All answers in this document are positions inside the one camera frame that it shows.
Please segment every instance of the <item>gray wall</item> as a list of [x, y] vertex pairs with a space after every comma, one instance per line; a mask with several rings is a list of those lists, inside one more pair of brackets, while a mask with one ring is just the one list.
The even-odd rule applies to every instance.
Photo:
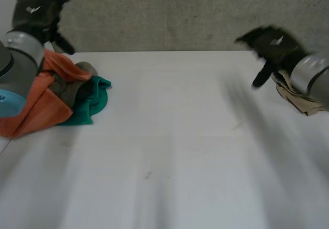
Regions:
[[61, 29], [77, 51], [236, 50], [262, 24], [329, 47], [329, 0], [72, 0]]
[[0, 39], [2, 40], [11, 29], [11, 18], [14, 12], [16, 0], [0, 0], [1, 17], [0, 17]]

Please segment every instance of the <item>gray cloth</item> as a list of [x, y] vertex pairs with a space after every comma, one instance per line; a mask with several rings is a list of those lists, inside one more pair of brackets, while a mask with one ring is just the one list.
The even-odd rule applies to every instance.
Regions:
[[[87, 62], [80, 62], [76, 64], [77, 67], [83, 71], [91, 73], [93, 76], [97, 75], [95, 68]], [[49, 86], [49, 89], [57, 95], [68, 107], [72, 108], [76, 99], [77, 92], [82, 84], [87, 81], [66, 82], [60, 75], [54, 74], [55, 81]]]

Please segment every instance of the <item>teal towel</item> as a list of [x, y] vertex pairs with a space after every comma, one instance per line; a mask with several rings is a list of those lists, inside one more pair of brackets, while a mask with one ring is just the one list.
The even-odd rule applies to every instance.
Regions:
[[58, 125], [73, 126], [73, 125], [92, 125], [92, 115], [102, 111], [107, 104], [107, 91], [111, 87], [111, 82], [99, 76], [93, 76], [94, 92], [85, 100], [76, 102], [73, 107], [71, 117]]

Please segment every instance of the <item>white tabletop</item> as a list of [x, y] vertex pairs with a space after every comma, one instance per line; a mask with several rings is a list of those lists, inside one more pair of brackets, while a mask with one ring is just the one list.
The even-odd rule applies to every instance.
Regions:
[[[108, 104], [91, 126], [11, 141], [1, 229], [328, 228], [329, 116], [299, 114], [271, 80], [252, 91], [251, 53], [71, 58], [113, 83]], [[225, 84], [241, 78], [232, 105]]]

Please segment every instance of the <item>beige cloth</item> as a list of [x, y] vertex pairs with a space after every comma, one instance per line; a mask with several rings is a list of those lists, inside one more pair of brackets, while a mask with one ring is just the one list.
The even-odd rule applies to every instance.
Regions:
[[311, 116], [319, 111], [328, 111], [328, 108], [323, 104], [315, 102], [311, 97], [307, 97], [293, 88], [290, 77], [286, 71], [279, 71], [282, 79], [275, 74], [272, 74], [273, 81], [277, 84], [277, 91], [282, 98], [293, 104], [301, 113], [306, 116]]

